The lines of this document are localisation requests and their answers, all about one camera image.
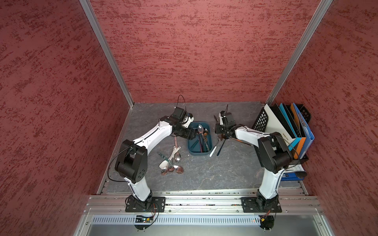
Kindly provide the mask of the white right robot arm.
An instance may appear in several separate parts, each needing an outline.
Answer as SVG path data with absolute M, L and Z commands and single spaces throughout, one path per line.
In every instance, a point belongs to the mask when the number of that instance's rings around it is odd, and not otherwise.
M 254 145 L 264 175 L 253 204 L 261 212 L 268 211 L 278 203 L 278 187 L 284 171 L 294 160 L 280 133 L 265 133 L 237 124 L 233 115 L 226 111 L 219 113 L 215 133 L 226 139 L 237 139 Z

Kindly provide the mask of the purple metal spoon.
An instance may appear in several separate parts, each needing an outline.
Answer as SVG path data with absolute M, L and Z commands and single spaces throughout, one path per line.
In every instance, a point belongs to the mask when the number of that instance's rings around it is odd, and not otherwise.
M 200 148 L 200 152 L 203 153 L 204 152 L 204 147 L 203 147 L 203 138 L 202 138 L 202 135 L 200 133 L 197 133 L 197 136 L 198 136 L 198 145 L 199 145 L 199 148 Z

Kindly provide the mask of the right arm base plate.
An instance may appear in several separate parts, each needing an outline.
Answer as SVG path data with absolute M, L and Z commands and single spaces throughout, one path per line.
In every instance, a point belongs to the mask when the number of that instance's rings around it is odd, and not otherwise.
M 268 200 L 263 197 L 242 197 L 241 206 L 244 213 L 282 213 L 278 196 Z

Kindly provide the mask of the silver spoon patterned handle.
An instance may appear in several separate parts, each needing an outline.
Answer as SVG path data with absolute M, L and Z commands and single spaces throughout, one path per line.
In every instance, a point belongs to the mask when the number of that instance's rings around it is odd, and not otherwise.
M 208 131 L 207 131 L 207 129 L 204 129 L 204 132 L 203 132 L 204 145 L 207 149 L 207 152 L 209 152 L 211 149 L 210 149 L 209 144 L 208 144 L 207 136 L 208 136 Z

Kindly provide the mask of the gold spoon white handle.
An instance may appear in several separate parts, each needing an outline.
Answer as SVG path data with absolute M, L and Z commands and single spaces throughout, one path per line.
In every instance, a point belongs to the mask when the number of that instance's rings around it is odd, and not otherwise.
M 216 151 L 216 148 L 217 148 L 217 145 L 219 144 L 219 139 L 217 140 L 215 146 L 213 147 L 213 149 L 211 150 L 210 154 L 209 154 L 209 157 L 212 157 L 214 152 Z

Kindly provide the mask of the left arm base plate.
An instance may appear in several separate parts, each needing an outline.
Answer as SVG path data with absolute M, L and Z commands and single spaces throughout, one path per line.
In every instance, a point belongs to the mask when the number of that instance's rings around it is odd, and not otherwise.
M 143 202 L 131 195 L 125 200 L 125 212 L 164 212 L 165 203 L 165 197 L 150 196 Z

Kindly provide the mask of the silver steel spoon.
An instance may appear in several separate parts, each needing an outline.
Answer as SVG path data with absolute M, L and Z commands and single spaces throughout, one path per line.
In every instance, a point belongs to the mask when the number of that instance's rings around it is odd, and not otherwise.
M 202 137 L 202 148 L 203 148 L 203 150 L 205 150 L 205 137 L 204 137 L 204 128 L 203 128 L 203 126 L 202 125 L 198 125 L 197 126 L 197 130 L 198 130 L 198 132 L 199 132 L 199 134 L 201 135 L 201 137 Z

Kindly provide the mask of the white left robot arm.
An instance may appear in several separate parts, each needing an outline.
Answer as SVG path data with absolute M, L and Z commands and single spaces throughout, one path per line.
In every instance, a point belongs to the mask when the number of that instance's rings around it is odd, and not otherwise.
M 157 124 L 141 137 L 122 142 L 116 157 L 115 171 L 128 183 L 134 199 L 146 203 L 152 197 L 145 179 L 149 153 L 170 135 L 187 140 L 194 139 L 195 130 L 189 127 L 193 121 L 194 116 L 191 113 L 175 107 L 173 114 L 160 118 Z

